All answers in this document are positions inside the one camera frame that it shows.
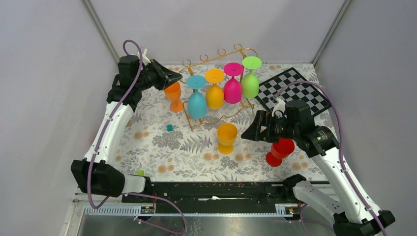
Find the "yellow plastic wine glass front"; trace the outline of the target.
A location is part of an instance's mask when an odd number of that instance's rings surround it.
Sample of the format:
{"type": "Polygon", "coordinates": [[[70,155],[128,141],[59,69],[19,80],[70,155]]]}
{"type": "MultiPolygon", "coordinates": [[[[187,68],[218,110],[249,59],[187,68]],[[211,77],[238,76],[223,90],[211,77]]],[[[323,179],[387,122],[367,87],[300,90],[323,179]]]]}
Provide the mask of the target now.
{"type": "Polygon", "coordinates": [[[234,142],[238,134],[237,127],[232,123],[225,123],[217,130],[218,151],[223,155],[231,154],[234,150],[234,142]]]}

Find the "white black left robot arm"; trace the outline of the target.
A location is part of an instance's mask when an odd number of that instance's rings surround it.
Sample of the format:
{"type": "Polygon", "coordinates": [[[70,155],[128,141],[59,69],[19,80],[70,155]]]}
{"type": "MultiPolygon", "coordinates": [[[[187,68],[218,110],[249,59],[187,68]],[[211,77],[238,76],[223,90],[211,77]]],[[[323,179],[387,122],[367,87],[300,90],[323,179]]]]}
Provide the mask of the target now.
{"type": "Polygon", "coordinates": [[[126,175],[110,163],[125,130],[133,116],[142,92],[154,87],[164,90],[182,79],[154,59],[142,63],[136,55],[119,59],[118,74],[108,92],[106,112],[93,144],[82,160],[74,160],[71,172],[83,193],[118,197],[133,192],[140,202],[152,197],[149,178],[126,175]]]}

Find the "gold wire wine glass rack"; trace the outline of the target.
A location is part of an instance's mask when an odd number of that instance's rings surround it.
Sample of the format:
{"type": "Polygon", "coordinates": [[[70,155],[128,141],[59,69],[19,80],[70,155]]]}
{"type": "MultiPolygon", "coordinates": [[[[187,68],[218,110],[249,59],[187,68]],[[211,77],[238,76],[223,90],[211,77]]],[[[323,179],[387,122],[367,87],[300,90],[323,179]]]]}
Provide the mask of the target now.
{"type": "MultiPolygon", "coordinates": [[[[207,54],[200,55],[199,60],[201,62],[199,62],[199,63],[193,63],[191,60],[187,59],[189,64],[185,65],[184,64],[185,61],[183,60],[182,61],[183,68],[179,71],[179,73],[181,74],[182,71],[187,69],[187,71],[189,72],[189,75],[194,75],[194,72],[192,70],[193,67],[199,66],[199,65],[202,65],[202,64],[214,61],[214,60],[218,60],[220,58],[227,57],[228,55],[232,55],[232,54],[235,54],[235,53],[240,53],[242,58],[244,59],[244,58],[248,57],[248,55],[244,52],[245,50],[251,50],[255,54],[255,56],[257,56],[257,57],[259,56],[258,53],[254,49],[249,48],[249,47],[244,48],[240,43],[238,43],[238,45],[239,45],[239,48],[237,48],[236,44],[234,44],[233,45],[234,51],[231,51],[231,52],[227,52],[226,49],[224,49],[224,48],[217,49],[218,56],[216,56],[215,58],[209,58],[209,56],[207,54]]],[[[239,104],[240,104],[241,108],[236,113],[232,114],[231,116],[222,115],[216,122],[212,122],[212,123],[205,122],[201,118],[199,118],[198,119],[199,123],[196,124],[196,125],[192,125],[191,120],[193,118],[188,114],[188,111],[186,110],[186,107],[185,107],[184,113],[185,113],[185,116],[187,118],[187,121],[188,121],[188,124],[189,124],[189,127],[190,127],[191,131],[194,131],[194,129],[196,129],[197,127],[202,126],[204,124],[215,125],[215,124],[219,123],[220,121],[222,121],[226,118],[233,118],[245,109],[250,108],[251,110],[254,110],[255,105],[252,104],[248,98],[245,98],[245,100],[246,100],[247,104],[245,104],[243,101],[240,101],[239,104]]]]}

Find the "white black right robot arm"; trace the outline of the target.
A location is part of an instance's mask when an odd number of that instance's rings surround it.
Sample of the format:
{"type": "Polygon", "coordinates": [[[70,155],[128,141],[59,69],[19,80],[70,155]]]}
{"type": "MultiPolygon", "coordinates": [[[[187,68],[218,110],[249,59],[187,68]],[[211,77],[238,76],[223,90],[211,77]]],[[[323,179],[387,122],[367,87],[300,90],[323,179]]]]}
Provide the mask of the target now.
{"type": "Polygon", "coordinates": [[[277,143],[283,138],[294,141],[299,149],[325,174],[338,200],[317,190],[303,176],[285,179],[284,200],[300,200],[312,207],[332,224],[337,236],[387,235],[386,228],[395,222],[393,213],[382,210],[369,197],[341,153],[341,145],[331,130],[318,126],[310,107],[302,100],[285,104],[279,117],[272,112],[258,110],[254,121],[241,138],[277,143]]]}

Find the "yellow plastic wine glass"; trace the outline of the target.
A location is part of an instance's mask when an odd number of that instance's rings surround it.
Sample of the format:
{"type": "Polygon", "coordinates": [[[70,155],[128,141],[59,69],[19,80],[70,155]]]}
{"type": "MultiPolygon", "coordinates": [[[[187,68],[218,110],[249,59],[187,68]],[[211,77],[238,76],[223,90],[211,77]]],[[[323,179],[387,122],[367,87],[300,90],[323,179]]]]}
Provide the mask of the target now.
{"type": "Polygon", "coordinates": [[[223,155],[231,154],[234,150],[234,142],[238,134],[237,127],[232,123],[225,123],[217,130],[218,151],[223,155]]]}
{"type": "Polygon", "coordinates": [[[218,85],[224,80],[224,78],[224,72],[218,68],[209,69],[205,73],[206,81],[212,84],[206,92],[207,106],[212,110],[218,110],[224,104],[224,92],[223,89],[218,85]]]}

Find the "green plastic wine glass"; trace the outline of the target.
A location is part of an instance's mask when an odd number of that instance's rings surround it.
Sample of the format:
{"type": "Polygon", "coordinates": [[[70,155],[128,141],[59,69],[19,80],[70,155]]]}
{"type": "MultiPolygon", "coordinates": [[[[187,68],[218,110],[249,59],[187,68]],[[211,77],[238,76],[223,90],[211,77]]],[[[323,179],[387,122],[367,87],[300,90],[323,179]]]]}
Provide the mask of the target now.
{"type": "Polygon", "coordinates": [[[242,60],[242,65],[245,69],[248,69],[248,73],[244,75],[240,83],[242,96],[245,98],[254,98],[259,92],[259,80],[253,71],[261,67],[262,61],[256,56],[248,56],[242,60]]]}

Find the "magenta plastic wine glass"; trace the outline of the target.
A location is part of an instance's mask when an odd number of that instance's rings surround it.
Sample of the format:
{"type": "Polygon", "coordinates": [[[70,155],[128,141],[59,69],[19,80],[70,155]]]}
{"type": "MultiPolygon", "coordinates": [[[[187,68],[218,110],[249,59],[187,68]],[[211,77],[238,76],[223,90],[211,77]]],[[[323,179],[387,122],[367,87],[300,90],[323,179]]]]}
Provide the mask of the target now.
{"type": "Polygon", "coordinates": [[[224,86],[224,100],[229,104],[236,104],[241,101],[242,88],[236,79],[243,73],[243,66],[237,62],[230,62],[224,66],[224,73],[231,78],[224,86]]]}

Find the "blue plastic wine glass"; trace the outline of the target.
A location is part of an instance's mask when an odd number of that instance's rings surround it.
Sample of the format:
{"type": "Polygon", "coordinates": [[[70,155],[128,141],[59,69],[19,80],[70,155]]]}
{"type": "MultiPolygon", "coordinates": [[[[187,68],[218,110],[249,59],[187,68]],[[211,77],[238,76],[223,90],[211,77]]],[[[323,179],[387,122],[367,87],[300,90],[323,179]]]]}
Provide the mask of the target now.
{"type": "Polygon", "coordinates": [[[203,88],[207,81],[201,75],[192,75],[186,80],[186,84],[193,89],[187,105],[189,115],[192,118],[203,118],[207,114],[207,102],[199,89],[203,88]]]}

